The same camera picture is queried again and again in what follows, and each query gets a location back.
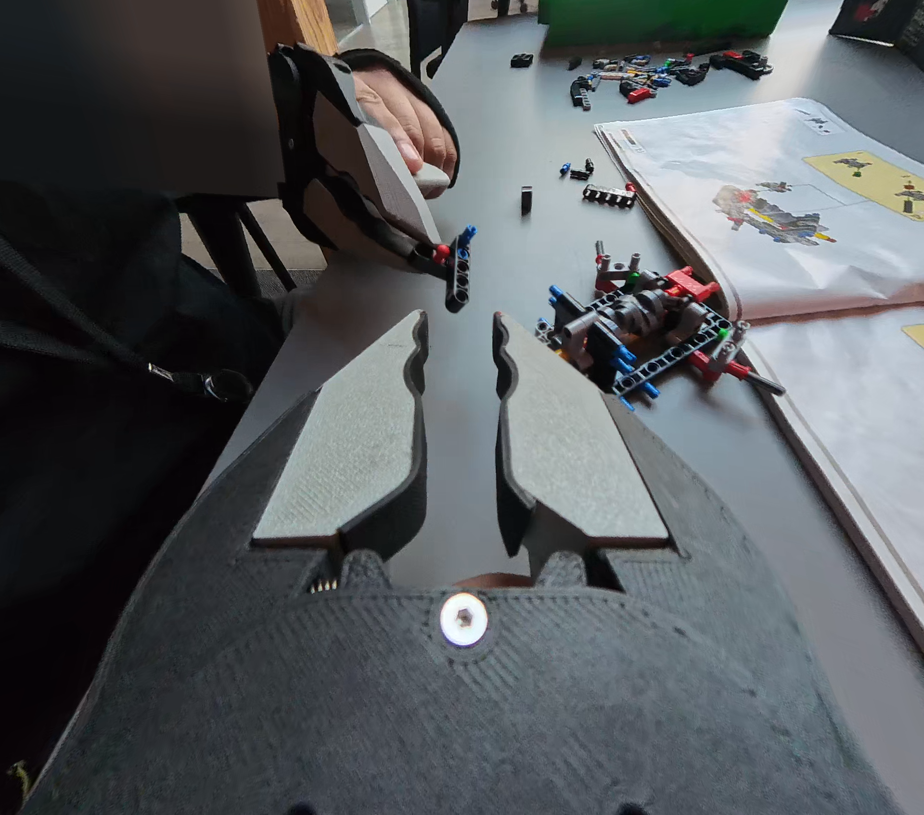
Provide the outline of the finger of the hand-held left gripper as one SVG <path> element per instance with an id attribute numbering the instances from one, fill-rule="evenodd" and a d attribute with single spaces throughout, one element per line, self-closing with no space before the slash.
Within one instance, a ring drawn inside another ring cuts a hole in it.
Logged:
<path id="1" fill-rule="evenodd" d="M 354 125 L 325 96 L 303 99 L 303 235 L 330 249 L 443 243 L 391 135 Z"/>
<path id="2" fill-rule="evenodd" d="M 341 255 L 397 270 L 412 270 L 408 255 L 419 242 L 433 244 L 433 215 L 421 186 L 408 173 L 329 170 L 305 191 L 309 216 Z"/>

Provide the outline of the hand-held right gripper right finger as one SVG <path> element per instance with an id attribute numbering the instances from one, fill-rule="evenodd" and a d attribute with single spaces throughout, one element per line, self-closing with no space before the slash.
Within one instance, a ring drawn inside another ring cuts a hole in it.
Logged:
<path id="1" fill-rule="evenodd" d="M 537 578 L 555 553 L 662 551 L 671 534 L 606 396 L 506 313 L 492 321 L 498 524 Z"/>

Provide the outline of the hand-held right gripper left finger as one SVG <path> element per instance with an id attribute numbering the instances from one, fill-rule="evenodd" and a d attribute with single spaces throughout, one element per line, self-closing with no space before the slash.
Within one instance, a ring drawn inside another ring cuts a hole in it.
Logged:
<path id="1" fill-rule="evenodd" d="M 252 542 L 390 559 L 426 516 L 423 367 L 428 315 L 418 309 L 309 397 Z"/>

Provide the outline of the black pinned lego liftarm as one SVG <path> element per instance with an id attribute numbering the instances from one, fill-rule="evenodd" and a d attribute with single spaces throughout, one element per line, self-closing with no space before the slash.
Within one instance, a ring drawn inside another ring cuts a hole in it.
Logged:
<path id="1" fill-rule="evenodd" d="M 468 225 L 449 244 L 419 242 L 408 255 L 412 270 L 445 282 L 445 309 L 449 313 L 459 313 L 468 304 L 470 244 L 477 231 Z"/>

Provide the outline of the lego chassis assembly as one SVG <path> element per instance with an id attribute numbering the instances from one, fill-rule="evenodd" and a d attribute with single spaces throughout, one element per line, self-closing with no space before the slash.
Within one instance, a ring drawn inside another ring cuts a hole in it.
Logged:
<path id="1" fill-rule="evenodd" d="M 633 396 L 657 399 L 656 379 L 688 366 L 714 384 L 724 375 L 770 395 L 785 395 L 778 382 L 738 359 L 750 325 L 731 322 L 708 305 L 720 286 L 702 282 L 692 267 L 665 275 L 641 267 L 641 255 L 624 263 L 595 243 L 593 299 L 579 302 L 549 288 L 551 320 L 539 319 L 535 336 L 598 389 L 630 411 Z"/>

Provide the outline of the pile of loose lego pieces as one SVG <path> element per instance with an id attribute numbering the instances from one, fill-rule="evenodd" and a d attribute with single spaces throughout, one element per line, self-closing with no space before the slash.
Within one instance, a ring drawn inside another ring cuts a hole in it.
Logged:
<path id="1" fill-rule="evenodd" d="M 591 95 L 602 82 L 617 82 L 618 92 L 629 105 L 654 99 L 674 83 L 692 87 L 704 82 L 712 70 L 730 70 L 750 81 L 772 74 L 767 56 L 753 50 L 722 49 L 709 56 L 688 52 L 655 64 L 649 55 L 632 55 L 618 60 L 595 59 L 590 72 L 570 82 L 569 98 L 584 111 L 591 108 Z"/>

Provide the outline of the person's left hand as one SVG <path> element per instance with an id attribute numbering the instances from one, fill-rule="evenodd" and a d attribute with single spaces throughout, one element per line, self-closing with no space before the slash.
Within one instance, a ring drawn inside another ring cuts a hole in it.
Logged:
<path id="1" fill-rule="evenodd" d="M 358 105 L 389 133 L 410 173 L 417 174 L 429 164 L 454 179 L 458 162 L 455 137 L 434 110 L 387 68 L 373 67 L 353 74 Z"/>

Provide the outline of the black chair base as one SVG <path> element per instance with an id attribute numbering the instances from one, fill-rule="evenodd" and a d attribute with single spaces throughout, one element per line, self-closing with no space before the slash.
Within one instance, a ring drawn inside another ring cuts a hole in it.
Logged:
<path id="1" fill-rule="evenodd" d="M 249 205 L 262 197 L 220 194 L 187 194 L 176 199 L 181 213 L 190 219 L 219 275 L 238 296 L 260 298 L 260 283 L 246 235 L 269 263 L 282 287 L 295 290 L 296 283 L 283 265 Z"/>

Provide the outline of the white instruction booklet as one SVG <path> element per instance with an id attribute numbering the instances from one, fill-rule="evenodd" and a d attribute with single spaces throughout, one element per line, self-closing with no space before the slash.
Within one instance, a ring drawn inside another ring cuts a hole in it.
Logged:
<path id="1" fill-rule="evenodd" d="M 750 324 L 745 358 L 921 647 L 922 164 L 806 98 L 596 132 Z"/>

